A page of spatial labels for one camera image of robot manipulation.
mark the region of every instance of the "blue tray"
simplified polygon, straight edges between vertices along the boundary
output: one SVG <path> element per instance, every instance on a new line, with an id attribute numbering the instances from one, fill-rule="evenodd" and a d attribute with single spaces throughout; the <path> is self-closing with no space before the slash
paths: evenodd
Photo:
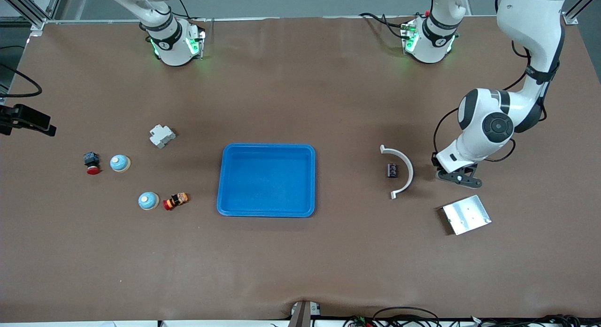
<path id="1" fill-rule="evenodd" d="M 315 150 L 306 144 L 228 145 L 217 210 L 226 216 L 310 216 L 315 210 Z"/>

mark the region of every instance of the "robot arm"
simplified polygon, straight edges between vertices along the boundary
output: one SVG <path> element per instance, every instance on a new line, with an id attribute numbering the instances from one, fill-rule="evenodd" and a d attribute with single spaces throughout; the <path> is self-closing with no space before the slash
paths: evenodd
<path id="1" fill-rule="evenodd" d="M 457 120 L 463 133 L 446 149 L 435 152 L 437 177 L 479 188 L 473 177 L 477 163 L 497 152 L 514 132 L 536 125 L 545 94 L 558 67 L 564 31 L 560 11 L 564 0 L 501 0 L 499 28 L 532 54 L 526 81 L 519 92 L 474 89 L 459 104 Z"/>
<path id="2" fill-rule="evenodd" d="M 436 63 L 451 50 L 466 8 L 461 0 L 432 0 L 430 14 L 417 16 L 404 26 L 405 53 L 423 63 Z"/>
<path id="3" fill-rule="evenodd" d="M 174 17 L 168 0 L 114 0 L 131 11 L 146 32 L 154 53 L 169 66 L 181 66 L 202 58 L 204 30 L 185 19 Z"/>

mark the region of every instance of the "brown table surface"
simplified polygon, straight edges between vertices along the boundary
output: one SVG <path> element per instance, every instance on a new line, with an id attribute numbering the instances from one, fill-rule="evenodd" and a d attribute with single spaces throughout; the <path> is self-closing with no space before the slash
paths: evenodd
<path id="1" fill-rule="evenodd" d="M 8 103 L 48 113 L 58 131 L 0 138 L 0 320 L 274 319 L 301 299 L 323 314 L 600 315 L 601 86 L 576 28 L 549 119 L 517 134 L 508 160 L 481 164 L 476 191 L 434 180 L 432 134 L 472 88 L 523 72 L 494 18 L 467 18 L 435 65 L 362 19 L 207 27 L 205 59 L 180 68 L 157 61 L 136 24 L 47 25 L 31 40 L 20 69 L 44 92 Z M 161 150 L 148 140 L 157 124 L 178 134 Z M 449 118 L 440 146 L 459 133 Z M 217 213 L 234 142 L 313 145 L 313 216 Z M 380 144 L 415 165 L 396 200 L 404 175 L 385 177 L 394 158 Z M 88 151 L 103 173 L 86 175 Z M 119 153 L 132 161 L 122 174 L 108 162 Z M 144 211 L 148 190 L 191 201 Z M 473 194 L 492 224 L 449 235 L 436 208 Z"/>

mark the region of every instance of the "metal bracket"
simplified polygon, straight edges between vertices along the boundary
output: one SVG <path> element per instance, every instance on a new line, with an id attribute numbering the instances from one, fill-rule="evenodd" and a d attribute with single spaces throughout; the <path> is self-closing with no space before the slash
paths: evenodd
<path id="1" fill-rule="evenodd" d="M 577 25 L 578 24 L 578 19 L 573 16 L 573 17 L 568 17 L 568 15 L 565 14 L 565 11 L 562 11 L 562 16 L 564 18 L 564 22 L 566 25 Z"/>
<path id="2" fill-rule="evenodd" d="M 41 27 L 37 27 L 32 25 L 31 26 L 31 32 L 30 32 L 30 37 L 39 37 L 41 36 L 42 32 L 44 31 L 44 26 L 46 25 L 46 19 L 44 19 L 41 23 Z"/>
<path id="3" fill-rule="evenodd" d="M 482 187 L 482 180 L 474 177 L 478 164 L 474 164 L 468 167 L 457 169 L 451 173 L 448 173 L 444 169 L 436 171 L 436 178 L 444 180 L 445 182 L 455 183 L 460 186 L 464 186 L 470 189 L 478 189 Z"/>
<path id="4" fill-rule="evenodd" d="M 445 205 L 442 207 L 442 211 L 447 216 L 447 221 L 451 224 L 451 228 L 456 235 L 472 231 L 472 229 L 491 222 L 478 195 L 472 195 L 472 197 Z"/>

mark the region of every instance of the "metal frame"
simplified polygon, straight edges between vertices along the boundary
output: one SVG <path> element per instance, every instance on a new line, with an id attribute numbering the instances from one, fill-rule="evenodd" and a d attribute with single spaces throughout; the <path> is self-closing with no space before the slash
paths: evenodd
<path id="1" fill-rule="evenodd" d="M 578 19 L 576 18 L 580 12 L 588 6 L 593 0 L 578 0 L 575 5 L 571 6 L 568 11 L 563 11 L 562 15 L 566 25 L 577 25 Z"/>
<path id="2" fill-rule="evenodd" d="M 42 30 L 44 23 L 51 18 L 32 0 L 6 0 L 16 11 L 28 20 L 32 30 Z"/>
<path id="3" fill-rule="evenodd" d="M 62 0 L 50 0 L 50 2 L 48 3 L 48 7 L 46 8 L 46 12 L 47 14 L 53 19 L 56 16 L 56 10 L 58 8 L 58 5 L 62 2 Z"/>

